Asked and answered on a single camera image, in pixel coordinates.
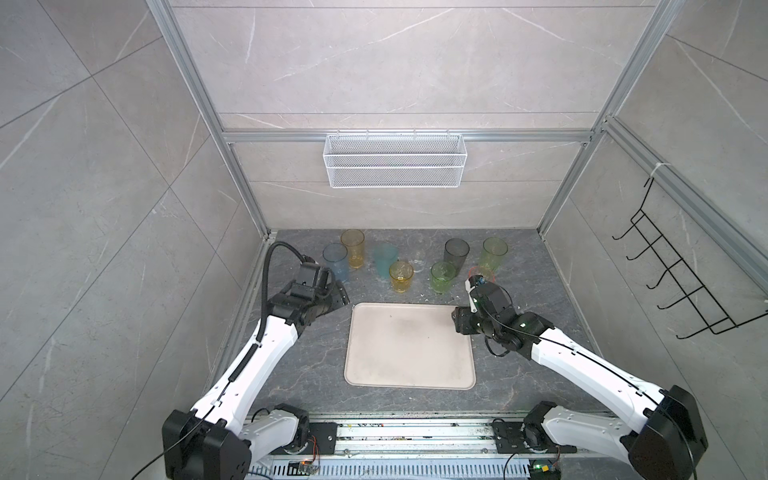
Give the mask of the tall blue glass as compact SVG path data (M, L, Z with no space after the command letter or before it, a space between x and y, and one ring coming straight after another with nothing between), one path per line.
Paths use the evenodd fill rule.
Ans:
M328 244L322 253L326 265L334 273L335 278L347 282L349 277L348 249L341 243Z

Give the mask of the tall amber glass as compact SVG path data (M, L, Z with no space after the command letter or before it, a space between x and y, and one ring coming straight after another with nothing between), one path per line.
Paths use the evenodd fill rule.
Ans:
M359 269L364 265L365 234L358 229L345 230L340 241L347 249L348 263L352 269Z

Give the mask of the short clear glass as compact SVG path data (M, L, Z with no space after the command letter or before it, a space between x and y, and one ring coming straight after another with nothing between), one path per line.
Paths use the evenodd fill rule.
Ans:
M414 250L409 255L409 263L413 267L414 273L420 273L426 268L427 255L424 250Z

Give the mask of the beige tray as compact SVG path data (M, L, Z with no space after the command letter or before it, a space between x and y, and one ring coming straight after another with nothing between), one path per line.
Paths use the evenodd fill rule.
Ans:
M451 305L360 303L352 309L344 378L353 386L470 390L471 339Z

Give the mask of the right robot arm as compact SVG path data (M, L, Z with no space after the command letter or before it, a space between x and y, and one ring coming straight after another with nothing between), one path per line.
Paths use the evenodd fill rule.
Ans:
M690 479L709 443L698 404L687 390L664 389L634 376L579 345L534 312L520 313L503 287L473 275L465 282L469 304L451 317L457 333L481 335L508 355L546 367L598 400L608 415L537 404L520 434L526 449L545 453L574 447L629 464L644 479Z

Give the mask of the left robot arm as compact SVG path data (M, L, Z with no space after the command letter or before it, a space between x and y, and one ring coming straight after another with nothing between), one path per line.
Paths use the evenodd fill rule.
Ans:
M252 463L283 449L312 451L308 413L285 403L249 416L252 404L303 329L349 298L342 282L310 287L294 281L266 301L256 333L190 411L174 410L162 426L169 479L244 479Z

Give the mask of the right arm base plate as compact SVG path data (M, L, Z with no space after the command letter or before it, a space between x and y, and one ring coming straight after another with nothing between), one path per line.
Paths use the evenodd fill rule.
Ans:
M500 418L490 423L492 436L500 454L573 454L576 447L556 444L544 431L533 423L508 422Z

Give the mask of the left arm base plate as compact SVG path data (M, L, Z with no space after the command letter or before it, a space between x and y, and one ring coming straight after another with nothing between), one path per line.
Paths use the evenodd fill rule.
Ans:
M335 422L311 422L310 436L317 441L320 455L334 455L338 439L339 424Z

